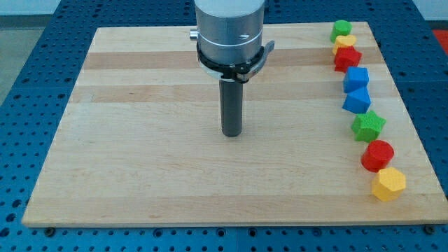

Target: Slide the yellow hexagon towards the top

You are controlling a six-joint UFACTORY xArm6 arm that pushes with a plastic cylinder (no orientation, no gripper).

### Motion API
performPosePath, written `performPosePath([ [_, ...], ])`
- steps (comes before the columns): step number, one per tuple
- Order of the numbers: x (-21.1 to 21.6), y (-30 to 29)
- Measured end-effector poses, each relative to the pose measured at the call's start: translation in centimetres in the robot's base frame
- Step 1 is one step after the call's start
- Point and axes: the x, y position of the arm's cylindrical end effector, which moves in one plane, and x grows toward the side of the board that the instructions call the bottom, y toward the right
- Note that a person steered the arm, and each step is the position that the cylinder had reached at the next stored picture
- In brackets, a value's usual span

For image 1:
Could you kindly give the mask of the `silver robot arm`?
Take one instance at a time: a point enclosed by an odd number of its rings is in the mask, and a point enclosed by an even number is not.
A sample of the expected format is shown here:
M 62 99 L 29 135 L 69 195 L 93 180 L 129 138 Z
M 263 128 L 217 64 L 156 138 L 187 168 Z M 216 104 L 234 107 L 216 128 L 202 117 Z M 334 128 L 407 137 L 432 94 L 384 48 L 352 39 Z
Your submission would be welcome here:
M 264 0 L 195 0 L 201 67 L 220 81 L 246 83 L 265 65 L 274 42 L 262 45 Z

